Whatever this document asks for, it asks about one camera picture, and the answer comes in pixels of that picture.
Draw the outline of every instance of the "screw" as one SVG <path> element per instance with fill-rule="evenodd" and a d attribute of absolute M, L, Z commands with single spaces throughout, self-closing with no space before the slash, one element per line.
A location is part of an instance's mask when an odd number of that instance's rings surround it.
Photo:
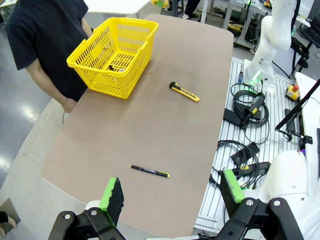
<path fill-rule="evenodd" d="M 275 200 L 273 203 L 273 205 L 275 205 L 276 207 L 280 206 L 280 204 L 281 204 L 281 202 L 278 200 Z"/>
<path fill-rule="evenodd" d="M 254 204 L 254 201 L 248 200 L 245 202 L 245 204 L 247 204 L 248 206 L 252 206 Z"/>

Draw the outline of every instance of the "yellow box cutter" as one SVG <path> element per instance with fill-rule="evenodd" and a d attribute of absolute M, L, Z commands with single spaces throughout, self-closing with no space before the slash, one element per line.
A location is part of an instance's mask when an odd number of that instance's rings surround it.
<path fill-rule="evenodd" d="M 200 100 L 199 97 L 197 97 L 196 95 L 192 94 L 191 92 L 188 92 L 187 90 L 183 89 L 182 87 L 180 87 L 180 86 L 179 86 L 176 82 L 174 82 L 174 81 L 173 81 L 172 83 L 170 83 L 169 87 L 170 87 L 172 90 L 174 90 L 174 91 L 182 94 L 183 96 L 186 96 L 187 98 L 189 98 L 189 99 L 191 99 L 191 100 L 193 100 L 193 101 L 195 101 L 195 102 L 199 102 L 199 100 Z"/>

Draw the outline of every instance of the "brown tabletop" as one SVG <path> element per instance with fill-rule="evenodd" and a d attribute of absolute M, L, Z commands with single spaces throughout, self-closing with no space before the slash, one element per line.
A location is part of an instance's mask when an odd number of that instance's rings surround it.
<path fill-rule="evenodd" d="M 146 19 L 158 22 L 159 29 L 151 60 L 129 98 L 87 90 L 58 134 L 42 174 L 84 203 L 101 199 L 109 178 L 118 176 L 124 194 L 120 221 L 157 236 L 188 236 L 216 152 L 233 35 L 180 18 L 153 14 Z M 200 101 L 171 90 L 170 82 Z"/>

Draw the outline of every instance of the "black t-shirt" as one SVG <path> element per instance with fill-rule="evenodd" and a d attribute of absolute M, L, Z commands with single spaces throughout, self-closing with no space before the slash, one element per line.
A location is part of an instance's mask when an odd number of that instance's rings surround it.
<path fill-rule="evenodd" d="M 38 58 L 56 88 L 79 100 L 87 86 L 67 58 L 88 38 L 82 28 L 87 11 L 83 0 L 18 0 L 6 23 L 17 69 Z"/>

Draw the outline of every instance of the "white robot body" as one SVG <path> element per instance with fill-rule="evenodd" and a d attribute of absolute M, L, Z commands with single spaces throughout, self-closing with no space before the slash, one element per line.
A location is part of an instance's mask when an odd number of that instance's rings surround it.
<path fill-rule="evenodd" d="M 291 20 L 296 0 L 277 0 L 272 5 L 272 16 L 265 16 L 261 22 L 261 37 L 253 60 L 244 61 L 244 83 L 261 87 L 274 93 L 275 71 L 272 61 L 277 50 L 286 51 L 291 45 Z"/>
<path fill-rule="evenodd" d="M 285 199 L 304 239 L 320 239 L 320 185 L 309 197 L 307 162 L 302 152 L 288 150 L 276 156 L 262 185 L 245 195 L 255 196 L 264 203 L 273 198 Z"/>
<path fill-rule="evenodd" d="M 273 198 L 291 200 L 292 195 L 308 196 L 307 162 L 302 152 L 284 151 L 273 160 L 262 185 L 256 190 L 259 199 L 268 203 Z"/>

